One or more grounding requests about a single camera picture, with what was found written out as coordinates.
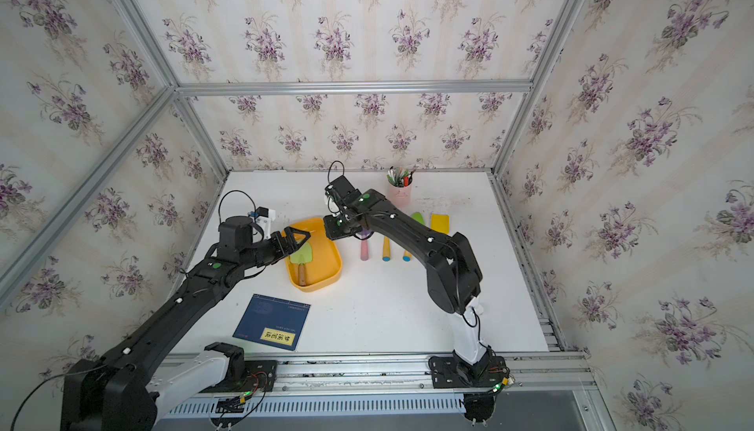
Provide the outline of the green shovel yellow handle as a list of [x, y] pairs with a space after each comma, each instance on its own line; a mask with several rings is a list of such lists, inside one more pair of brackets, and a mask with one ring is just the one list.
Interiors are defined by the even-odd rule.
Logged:
[[[412, 213], [412, 219], [414, 219], [414, 221], [420, 223], [421, 225], [424, 225], [424, 217], [420, 211], [416, 211]], [[416, 237], [416, 234], [412, 233], [412, 242], [415, 242], [415, 237]], [[409, 262], [413, 258], [414, 258], [414, 255], [412, 254], [412, 252], [406, 248], [404, 250], [403, 260], [406, 262]]]

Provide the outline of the light green wooden-handled trowel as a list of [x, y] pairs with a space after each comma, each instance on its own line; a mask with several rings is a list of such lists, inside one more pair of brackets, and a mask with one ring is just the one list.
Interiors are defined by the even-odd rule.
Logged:
[[306, 266], [313, 260], [313, 250], [309, 242], [290, 256], [290, 264], [294, 268], [294, 278], [298, 287], [306, 287]]

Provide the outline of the yellow plastic storage box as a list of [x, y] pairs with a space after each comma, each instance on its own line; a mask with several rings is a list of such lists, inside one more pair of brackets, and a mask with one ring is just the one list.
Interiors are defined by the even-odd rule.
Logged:
[[290, 256], [286, 259], [291, 283], [302, 292], [310, 293], [334, 284], [340, 279], [343, 260], [336, 244], [329, 240], [321, 217], [313, 217], [293, 225], [310, 232], [309, 243], [313, 250], [313, 260], [306, 266], [306, 287], [298, 287], [294, 278], [294, 268]]

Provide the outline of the purple shovel pink handle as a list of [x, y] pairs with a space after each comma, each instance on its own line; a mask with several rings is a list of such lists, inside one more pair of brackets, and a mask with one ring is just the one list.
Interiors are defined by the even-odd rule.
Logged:
[[359, 252], [359, 256], [361, 257], [362, 261], [369, 260], [369, 244], [368, 240], [372, 236], [372, 232], [370, 230], [362, 230], [359, 233], [359, 240], [361, 240], [361, 251]]

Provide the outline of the yellow square shovel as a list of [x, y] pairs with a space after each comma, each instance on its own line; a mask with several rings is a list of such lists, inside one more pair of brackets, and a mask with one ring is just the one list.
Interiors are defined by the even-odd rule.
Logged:
[[383, 239], [382, 259], [384, 261], [391, 260], [391, 242], [388, 237]]
[[450, 217], [445, 214], [431, 214], [430, 215], [430, 228], [438, 233], [449, 235], [450, 234]]

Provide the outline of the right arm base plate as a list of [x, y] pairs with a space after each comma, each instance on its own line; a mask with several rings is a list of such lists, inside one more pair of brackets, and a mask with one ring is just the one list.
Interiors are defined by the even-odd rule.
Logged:
[[430, 356], [428, 367], [434, 389], [501, 390], [512, 383], [511, 371], [502, 356], [485, 352], [475, 364], [459, 356]]

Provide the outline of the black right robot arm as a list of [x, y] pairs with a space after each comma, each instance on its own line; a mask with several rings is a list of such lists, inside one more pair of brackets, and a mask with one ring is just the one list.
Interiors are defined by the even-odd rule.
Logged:
[[453, 332], [453, 356], [448, 358], [451, 381], [493, 393], [511, 385], [510, 368], [481, 338], [477, 307], [483, 274], [467, 237], [429, 228], [381, 193], [359, 191], [344, 175], [328, 183], [324, 194], [331, 211], [323, 218], [330, 240], [355, 237], [364, 230], [379, 233], [425, 268], [428, 295], [447, 314]]

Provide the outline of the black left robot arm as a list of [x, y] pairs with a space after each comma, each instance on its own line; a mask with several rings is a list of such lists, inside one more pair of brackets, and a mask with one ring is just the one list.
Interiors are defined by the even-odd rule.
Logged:
[[258, 225], [234, 216], [218, 228], [219, 240], [188, 273], [188, 280], [139, 329], [99, 360], [80, 360], [64, 379], [63, 430], [149, 430], [168, 411], [163, 392], [147, 388], [158, 366], [186, 333], [245, 278], [298, 252], [307, 231], [287, 227], [256, 241]]

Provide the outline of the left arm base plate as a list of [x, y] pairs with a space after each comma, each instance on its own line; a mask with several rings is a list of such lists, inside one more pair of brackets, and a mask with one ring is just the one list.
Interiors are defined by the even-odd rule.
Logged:
[[238, 378], [227, 376], [218, 384], [202, 390], [202, 393], [272, 392], [277, 369], [276, 360], [246, 360]]

